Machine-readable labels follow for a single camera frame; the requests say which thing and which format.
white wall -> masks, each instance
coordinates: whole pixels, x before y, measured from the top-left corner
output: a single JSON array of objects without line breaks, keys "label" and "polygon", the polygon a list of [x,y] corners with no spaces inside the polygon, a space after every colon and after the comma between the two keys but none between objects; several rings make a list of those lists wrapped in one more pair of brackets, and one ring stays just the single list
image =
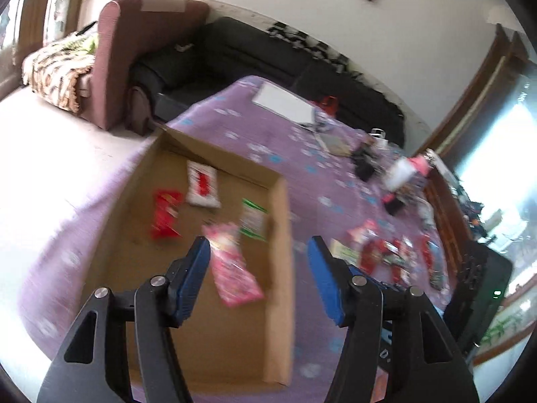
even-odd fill
[{"label": "white wall", "polygon": [[[109,0],[87,0],[81,23]],[[504,0],[218,0],[327,42],[377,77],[435,128],[484,59]]]}]

white paper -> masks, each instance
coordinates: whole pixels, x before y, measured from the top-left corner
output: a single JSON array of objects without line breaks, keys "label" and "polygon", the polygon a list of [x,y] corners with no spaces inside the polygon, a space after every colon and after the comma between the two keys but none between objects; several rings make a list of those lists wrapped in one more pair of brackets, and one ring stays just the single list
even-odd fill
[{"label": "white paper", "polygon": [[297,124],[315,123],[315,108],[310,103],[272,83],[263,84],[253,103]]}]

white floor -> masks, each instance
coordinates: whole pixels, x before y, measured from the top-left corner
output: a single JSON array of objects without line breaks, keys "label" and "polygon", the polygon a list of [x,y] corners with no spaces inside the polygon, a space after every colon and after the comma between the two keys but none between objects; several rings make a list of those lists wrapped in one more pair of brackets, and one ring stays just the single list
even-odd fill
[{"label": "white floor", "polygon": [[[27,335],[17,296],[30,265],[74,207],[136,149],[40,100],[28,88],[0,102],[0,363],[33,402],[50,361]],[[526,340],[475,372],[481,401],[504,380]]]}]

snack package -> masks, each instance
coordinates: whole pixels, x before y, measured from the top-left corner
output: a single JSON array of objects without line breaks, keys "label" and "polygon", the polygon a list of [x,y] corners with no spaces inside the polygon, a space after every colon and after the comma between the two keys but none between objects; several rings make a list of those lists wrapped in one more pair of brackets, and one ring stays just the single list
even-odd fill
[{"label": "snack package", "polygon": [[177,208],[183,202],[183,194],[179,191],[158,189],[154,194],[155,212],[151,236],[153,239],[180,237],[174,229],[177,219]]},{"label": "snack package", "polygon": [[250,238],[265,240],[266,219],[267,211],[264,208],[242,199],[241,233]]},{"label": "snack package", "polygon": [[442,253],[429,235],[423,235],[422,253],[429,271],[429,284],[436,290],[444,289],[447,278],[444,274]]},{"label": "snack package", "polygon": [[393,283],[409,287],[412,284],[410,270],[416,266],[417,258],[414,246],[406,236],[394,240],[394,245],[398,249],[398,254],[403,264],[396,264],[391,267]]},{"label": "snack package", "polygon": [[353,249],[344,246],[338,240],[332,239],[330,242],[330,253],[332,257],[341,259],[356,268],[360,266],[360,254]]},{"label": "snack package", "polygon": [[360,254],[360,269],[369,276],[382,259],[382,239],[372,239],[362,249]]},{"label": "snack package", "polygon": [[399,247],[388,242],[387,240],[383,240],[379,244],[379,249],[382,256],[382,261],[385,264],[406,268],[406,262],[399,254]]},{"label": "snack package", "polygon": [[355,266],[367,274],[371,274],[380,262],[376,247],[377,232],[378,226],[373,220],[367,220],[362,226],[347,231],[346,242],[358,254]]},{"label": "snack package", "polygon": [[264,298],[256,278],[246,270],[238,245],[239,228],[234,223],[202,226],[210,243],[210,268],[224,304],[235,307]]},{"label": "snack package", "polygon": [[194,206],[220,208],[216,191],[216,170],[208,165],[188,161],[189,193],[187,203]]}]

sofa cushion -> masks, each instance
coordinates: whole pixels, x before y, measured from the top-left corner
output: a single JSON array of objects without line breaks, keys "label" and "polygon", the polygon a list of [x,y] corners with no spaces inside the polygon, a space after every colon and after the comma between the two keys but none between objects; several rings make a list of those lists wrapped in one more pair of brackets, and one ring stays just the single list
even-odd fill
[{"label": "sofa cushion", "polygon": [[289,87],[311,62],[304,50],[228,17],[206,26],[202,43],[206,66],[229,83],[255,75]]},{"label": "sofa cushion", "polygon": [[167,88],[178,86],[191,78],[196,64],[194,47],[179,51],[176,45],[148,53],[136,62],[136,65],[143,65],[154,71]]},{"label": "sofa cushion", "polygon": [[224,80],[201,79],[157,95],[155,118],[168,122],[188,110],[193,104],[222,91],[229,84]]},{"label": "sofa cushion", "polygon": [[386,132],[386,138],[399,146],[404,145],[404,116],[382,93],[352,79],[348,74],[338,74],[323,61],[312,62],[291,90],[307,100],[320,101],[333,95],[338,99],[336,118],[355,129],[371,131],[378,127]]}]

